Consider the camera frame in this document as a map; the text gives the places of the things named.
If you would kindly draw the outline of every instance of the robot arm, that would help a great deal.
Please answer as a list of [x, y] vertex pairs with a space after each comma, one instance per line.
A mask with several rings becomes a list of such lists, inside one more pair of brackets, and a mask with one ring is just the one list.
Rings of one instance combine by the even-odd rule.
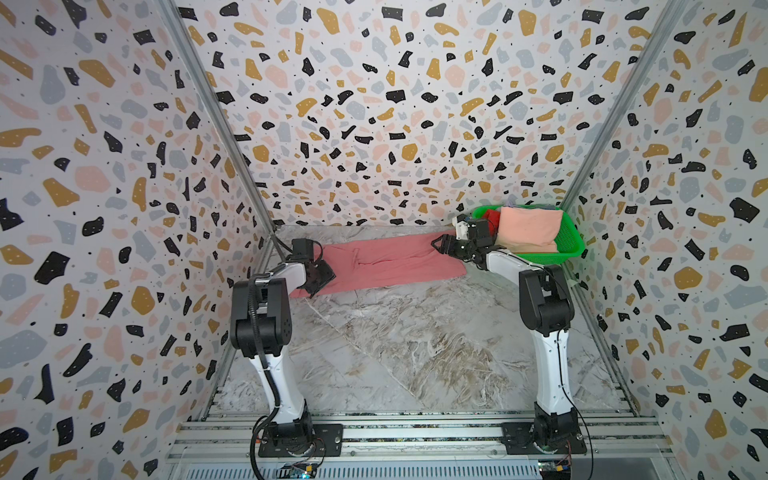
[[533, 441], [540, 449], [558, 449], [579, 433], [568, 381], [568, 330], [574, 304], [563, 270], [559, 265], [530, 263], [494, 245], [486, 219], [461, 215], [454, 225], [455, 237], [446, 234], [433, 243], [440, 253], [473, 262], [519, 287], [520, 317], [533, 337], [538, 366]]

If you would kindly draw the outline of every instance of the red cloth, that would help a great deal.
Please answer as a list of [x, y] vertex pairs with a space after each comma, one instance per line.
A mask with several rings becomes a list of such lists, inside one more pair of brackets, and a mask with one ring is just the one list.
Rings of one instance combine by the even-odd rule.
[[502, 214], [498, 210], [488, 209], [482, 217], [488, 219], [488, 225], [491, 228], [491, 237], [493, 237], [496, 235], [499, 222], [502, 221]]
[[[324, 245], [323, 259], [333, 268], [336, 278], [317, 294], [447, 280], [465, 275], [467, 270], [461, 260], [432, 248], [430, 243], [441, 235], [424, 233]], [[319, 255], [319, 247], [316, 247], [315, 255]], [[291, 293], [294, 298], [304, 296], [309, 296], [305, 290], [297, 289]]]

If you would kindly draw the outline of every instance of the pink cloth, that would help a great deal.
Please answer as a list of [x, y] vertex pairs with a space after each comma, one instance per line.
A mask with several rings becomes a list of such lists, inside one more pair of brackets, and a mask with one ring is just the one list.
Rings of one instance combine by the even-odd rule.
[[556, 253], [563, 210], [502, 207], [496, 244], [513, 253]]
[[[324, 245], [323, 259], [333, 268], [336, 278], [318, 295], [465, 275], [467, 270], [461, 260], [432, 248], [430, 243], [440, 235], [442, 233], [425, 233]], [[318, 254], [319, 247], [316, 247], [315, 255]], [[291, 293], [294, 298], [303, 296], [309, 294], [305, 290]]]

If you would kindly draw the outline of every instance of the mounting plate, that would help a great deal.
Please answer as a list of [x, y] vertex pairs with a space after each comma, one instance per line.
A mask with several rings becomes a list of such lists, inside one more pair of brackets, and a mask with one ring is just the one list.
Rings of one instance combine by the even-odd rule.
[[[507, 449], [507, 455], [541, 454], [541, 450], [533, 445], [532, 427], [533, 422], [502, 423], [502, 444]], [[587, 444], [577, 435], [581, 436], [581, 432], [574, 432], [568, 437], [568, 441], [571, 443], [571, 453], [587, 453]], [[567, 455], [568, 447], [563, 446], [552, 451], [551, 454]]]
[[[322, 439], [317, 442], [317, 450], [313, 458], [322, 458], [325, 450], [326, 457], [341, 456], [341, 442], [344, 440], [344, 425], [341, 423], [321, 423], [314, 425], [315, 438]], [[270, 439], [264, 439], [259, 446], [261, 458], [288, 458], [293, 457], [285, 448], [275, 445]]]

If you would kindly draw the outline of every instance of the black cable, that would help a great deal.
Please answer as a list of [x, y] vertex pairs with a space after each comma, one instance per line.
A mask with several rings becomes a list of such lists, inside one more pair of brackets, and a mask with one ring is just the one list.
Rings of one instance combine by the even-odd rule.
[[275, 398], [275, 407], [272, 409], [272, 412], [270, 412], [269, 415], [261, 420], [261, 423], [257, 421], [256, 425], [253, 427], [253, 433], [250, 437], [249, 453], [250, 467], [253, 469], [253, 474], [258, 480], [265, 480], [265, 478], [261, 475], [261, 471], [259, 470], [258, 465], [256, 464], [256, 442], [258, 439], [257, 435], [259, 431], [266, 428], [266, 426], [272, 422], [272, 420], [275, 418], [275, 415], [277, 415], [277, 412], [280, 410], [280, 392], [277, 391], [277, 385], [275, 385], [275, 380], [272, 378], [272, 372], [269, 371], [270, 364], [266, 360], [264, 344], [261, 341], [261, 332], [259, 331], [259, 325], [257, 323], [257, 306], [254, 305], [255, 298], [256, 276], [254, 275], [250, 278], [248, 283], [248, 317], [250, 319], [250, 328], [253, 330], [253, 342], [256, 345], [256, 352], [259, 356], [259, 360], [261, 361], [261, 367], [264, 371], [266, 382], [270, 385], [272, 395]]
[[565, 392], [565, 384], [563, 382], [563, 364], [561, 362], [560, 358], [560, 332], [562, 330], [558, 330], [558, 368], [560, 369], [560, 388], [563, 390], [563, 395], [565, 396], [565, 399], [568, 400], [568, 403], [571, 404], [571, 406], [576, 410], [576, 413], [578, 414], [581, 421], [584, 423], [584, 428], [587, 430], [587, 438], [589, 439], [589, 452], [592, 457], [591, 464], [589, 465], [589, 476], [587, 477], [587, 480], [592, 479], [592, 474], [594, 473], [594, 448], [592, 446], [592, 435], [589, 434], [589, 427], [587, 426], [587, 421], [584, 420], [584, 416], [581, 415], [581, 412], [579, 412], [579, 409], [576, 408], [576, 405], [571, 401], [570, 398], [568, 398], [568, 394]]

